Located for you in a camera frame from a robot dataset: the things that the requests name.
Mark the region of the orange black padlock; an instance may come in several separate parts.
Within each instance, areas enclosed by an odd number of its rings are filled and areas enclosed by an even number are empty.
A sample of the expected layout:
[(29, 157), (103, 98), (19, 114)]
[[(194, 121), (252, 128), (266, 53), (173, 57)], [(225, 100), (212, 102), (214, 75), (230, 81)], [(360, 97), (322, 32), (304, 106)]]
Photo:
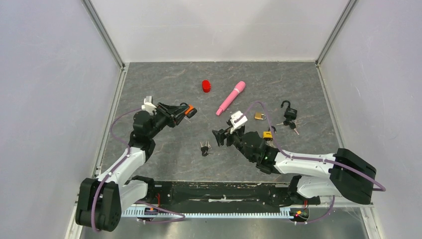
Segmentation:
[(185, 116), (187, 118), (192, 118), (198, 111), (195, 107), (193, 107), (192, 105), (188, 105), (188, 109), (185, 111)]

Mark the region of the yellow black padlock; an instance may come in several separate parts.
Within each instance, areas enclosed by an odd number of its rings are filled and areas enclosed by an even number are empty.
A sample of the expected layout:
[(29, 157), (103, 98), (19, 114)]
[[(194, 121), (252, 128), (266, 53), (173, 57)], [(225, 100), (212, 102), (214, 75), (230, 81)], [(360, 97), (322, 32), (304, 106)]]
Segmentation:
[(274, 126), (270, 126), (267, 131), (262, 133), (262, 138), (266, 141), (272, 141), (273, 133), (276, 133), (276, 128)]

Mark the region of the black-head key bunch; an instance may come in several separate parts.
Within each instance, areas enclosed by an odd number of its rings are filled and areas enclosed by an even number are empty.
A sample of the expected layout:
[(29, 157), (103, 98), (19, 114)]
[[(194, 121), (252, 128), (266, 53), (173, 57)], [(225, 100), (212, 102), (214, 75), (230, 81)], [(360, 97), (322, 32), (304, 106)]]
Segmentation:
[(210, 142), (209, 141), (205, 141), (205, 142), (200, 142), (200, 150), (201, 150), (201, 155), (203, 156), (203, 157), (206, 157), (206, 156), (208, 156), (209, 154), (211, 154), (211, 153), (209, 153), (209, 151), (212, 149), (212, 146), (211, 146), (211, 144), (210, 144)]

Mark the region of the black-head key set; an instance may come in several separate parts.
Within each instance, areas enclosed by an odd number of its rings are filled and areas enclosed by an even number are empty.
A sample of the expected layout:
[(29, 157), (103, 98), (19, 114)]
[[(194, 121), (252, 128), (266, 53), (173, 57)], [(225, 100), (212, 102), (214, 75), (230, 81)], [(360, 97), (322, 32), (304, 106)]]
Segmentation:
[(290, 129), (292, 129), (297, 135), (299, 135), (299, 132), (297, 130), (296, 124), (291, 120), (285, 120), (282, 123), (278, 123), (277, 125), (283, 125), (288, 126)]

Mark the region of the black Kaijing padlock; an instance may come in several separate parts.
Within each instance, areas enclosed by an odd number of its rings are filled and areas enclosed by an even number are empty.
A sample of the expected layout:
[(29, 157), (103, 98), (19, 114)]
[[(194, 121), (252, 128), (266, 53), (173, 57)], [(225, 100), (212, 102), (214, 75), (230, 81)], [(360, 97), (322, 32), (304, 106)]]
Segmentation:
[(281, 103), (281, 108), (283, 108), (285, 104), (287, 104), (287, 107), (284, 112), (284, 117), (286, 118), (287, 121), (295, 120), (297, 118), (298, 111), (291, 107), (291, 102), (288, 100), (284, 100)]

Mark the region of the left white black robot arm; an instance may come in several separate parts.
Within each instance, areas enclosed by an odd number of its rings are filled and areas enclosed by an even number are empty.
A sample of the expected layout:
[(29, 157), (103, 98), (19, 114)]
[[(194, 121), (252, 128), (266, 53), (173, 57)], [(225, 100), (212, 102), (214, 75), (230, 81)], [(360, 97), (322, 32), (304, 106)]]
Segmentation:
[(80, 184), (75, 223), (94, 232), (114, 231), (123, 212), (134, 204), (150, 207), (154, 213), (165, 211), (152, 204), (159, 199), (154, 180), (133, 173), (153, 154), (154, 137), (165, 127), (174, 128), (184, 118), (193, 117), (197, 109), (187, 103), (154, 105), (147, 97), (133, 113), (133, 130), (124, 142), (125, 151), (105, 172)]

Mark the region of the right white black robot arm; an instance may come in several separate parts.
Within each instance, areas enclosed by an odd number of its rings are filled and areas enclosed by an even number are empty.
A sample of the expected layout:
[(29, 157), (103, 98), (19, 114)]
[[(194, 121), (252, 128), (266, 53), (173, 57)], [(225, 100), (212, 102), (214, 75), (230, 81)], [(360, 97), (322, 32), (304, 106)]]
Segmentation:
[(320, 196), (344, 197), (369, 205), (376, 169), (352, 151), (339, 148), (336, 153), (301, 154), (271, 147), (258, 132), (245, 127), (213, 130), (218, 146), (234, 146), (249, 162), (266, 174), (294, 174), (287, 190), (293, 203)]

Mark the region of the small brass padlock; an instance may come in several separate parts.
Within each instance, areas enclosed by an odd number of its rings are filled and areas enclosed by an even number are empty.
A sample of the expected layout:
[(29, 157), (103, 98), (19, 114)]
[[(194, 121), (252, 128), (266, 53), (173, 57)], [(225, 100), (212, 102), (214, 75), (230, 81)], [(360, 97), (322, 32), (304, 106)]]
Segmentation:
[(265, 120), (267, 117), (263, 113), (256, 112), (255, 115), (254, 115), (254, 118), (256, 120)]

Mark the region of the red plastic cap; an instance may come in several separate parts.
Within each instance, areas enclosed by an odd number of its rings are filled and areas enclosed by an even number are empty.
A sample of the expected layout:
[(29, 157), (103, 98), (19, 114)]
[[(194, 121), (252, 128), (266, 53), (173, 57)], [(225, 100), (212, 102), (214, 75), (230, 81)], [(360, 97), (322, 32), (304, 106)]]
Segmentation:
[(202, 81), (202, 90), (204, 93), (209, 93), (211, 91), (211, 83), (209, 80)]

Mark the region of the pink cylindrical wand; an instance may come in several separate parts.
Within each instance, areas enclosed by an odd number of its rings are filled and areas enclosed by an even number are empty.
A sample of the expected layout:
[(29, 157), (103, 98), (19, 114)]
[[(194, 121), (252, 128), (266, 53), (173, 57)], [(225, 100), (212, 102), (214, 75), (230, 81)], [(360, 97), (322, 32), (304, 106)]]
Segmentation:
[(227, 98), (222, 102), (216, 111), (216, 115), (221, 115), (229, 105), (235, 100), (235, 98), (245, 89), (246, 83), (244, 81), (238, 82), (232, 92), (227, 96)]

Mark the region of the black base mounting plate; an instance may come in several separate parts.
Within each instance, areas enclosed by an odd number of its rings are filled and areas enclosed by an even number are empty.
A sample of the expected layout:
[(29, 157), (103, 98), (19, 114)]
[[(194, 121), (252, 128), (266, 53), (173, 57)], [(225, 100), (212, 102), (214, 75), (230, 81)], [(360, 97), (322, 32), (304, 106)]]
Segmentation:
[(148, 184), (148, 203), (177, 205), (182, 202), (253, 202), (274, 206), (318, 205), (319, 196), (305, 198), (289, 183), (155, 181)]

